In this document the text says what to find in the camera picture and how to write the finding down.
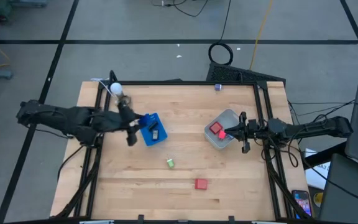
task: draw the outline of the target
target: floor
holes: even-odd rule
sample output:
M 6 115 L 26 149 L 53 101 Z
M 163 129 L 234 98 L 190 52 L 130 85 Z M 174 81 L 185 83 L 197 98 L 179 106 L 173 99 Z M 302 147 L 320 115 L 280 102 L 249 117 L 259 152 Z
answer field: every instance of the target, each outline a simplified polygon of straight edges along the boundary
M 210 0 L 196 18 L 145 0 L 50 0 L 45 8 L 15 9 L 11 22 L 0 25 L 0 48 L 14 72 L 12 80 L 0 80 L 0 206 L 27 134 L 15 119 L 21 101 L 47 93 L 45 103 L 73 106 L 81 82 L 106 78 L 111 69 L 119 80 L 205 80 L 208 47 L 221 36 L 228 2 Z M 181 8 L 197 13 L 203 3 L 188 1 Z M 249 67 L 252 40 L 268 4 L 232 0 L 224 35 L 234 49 L 232 66 Z M 73 19 L 67 23 L 70 11 Z M 272 41 L 260 43 L 252 69 L 286 78 L 291 102 L 351 101 L 358 82 L 357 30 L 357 0 L 274 1 L 261 38 Z M 213 55 L 218 62 L 228 59 L 223 49 Z M 42 92 L 45 80 L 50 88 Z M 295 105 L 298 114 L 326 107 Z M 350 118 L 351 111 L 348 106 L 331 116 Z M 299 120 L 309 122 L 316 115 Z M 301 147 L 320 151 L 341 141 L 311 138 Z M 64 139 L 35 134 L 6 222 L 49 216 L 65 145 Z

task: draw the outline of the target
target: paper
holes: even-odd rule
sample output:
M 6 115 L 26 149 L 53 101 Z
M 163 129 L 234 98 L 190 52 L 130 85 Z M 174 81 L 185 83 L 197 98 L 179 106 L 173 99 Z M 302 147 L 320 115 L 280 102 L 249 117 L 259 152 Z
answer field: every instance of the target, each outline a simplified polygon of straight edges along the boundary
M 315 154 L 314 150 L 306 148 L 306 154 L 305 154 L 306 157 L 311 156 L 313 154 Z M 331 165 L 331 162 L 326 162 L 324 164 L 315 166 L 313 168 L 326 178 L 328 176 L 328 171 L 329 171 L 330 165 Z M 326 186 L 326 180 L 324 180 L 322 177 L 320 177 L 320 175 L 318 175 L 314 170 L 307 169 L 305 171 L 305 175 L 306 175 L 306 181 L 309 186 L 324 190 L 324 188 Z

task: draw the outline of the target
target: smartphone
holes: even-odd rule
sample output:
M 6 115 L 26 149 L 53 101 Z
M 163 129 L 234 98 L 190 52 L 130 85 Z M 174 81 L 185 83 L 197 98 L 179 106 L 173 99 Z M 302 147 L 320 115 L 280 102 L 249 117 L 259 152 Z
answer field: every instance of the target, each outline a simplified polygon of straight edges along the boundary
M 296 202 L 303 208 L 303 210 L 311 216 L 311 204 L 309 199 L 309 193 L 304 190 L 293 190 L 292 195 L 295 197 Z

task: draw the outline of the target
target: blue container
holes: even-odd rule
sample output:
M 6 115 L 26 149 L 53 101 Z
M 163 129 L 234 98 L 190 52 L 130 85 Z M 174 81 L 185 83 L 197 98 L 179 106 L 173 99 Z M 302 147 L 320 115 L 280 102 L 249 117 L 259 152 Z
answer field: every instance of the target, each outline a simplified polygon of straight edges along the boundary
M 157 121 L 156 127 L 153 130 L 158 130 L 158 139 L 153 140 L 153 131 L 149 131 L 149 126 L 154 122 Z M 154 114 L 146 114 L 143 118 L 139 120 L 139 124 L 145 125 L 144 128 L 140 130 L 142 133 L 144 142 L 146 142 L 146 146 L 152 146 L 157 144 L 160 141 L 164 141 L 168 136 L 167 132 L 165 131 L 164 127 L 162 126 L 162 122 L 157 113 Z

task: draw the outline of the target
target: red cube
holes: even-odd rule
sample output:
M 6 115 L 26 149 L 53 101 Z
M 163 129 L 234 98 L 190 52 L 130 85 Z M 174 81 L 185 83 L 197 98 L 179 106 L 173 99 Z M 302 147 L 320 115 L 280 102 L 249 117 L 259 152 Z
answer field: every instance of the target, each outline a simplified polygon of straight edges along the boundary
M 212 133 L 217 134 L 222 128 L 223 126 L 219 124 L 219 122 L 215 122 L 209 127 L 209 130 L 211 130 Z
M 206 179 L 196 179 L 196 189 L 206 190 L 208 185 L 208 180 Z
M 219 131 L 218 139 L 223 140 L 226 137 L 226 133 L 223 130 Z

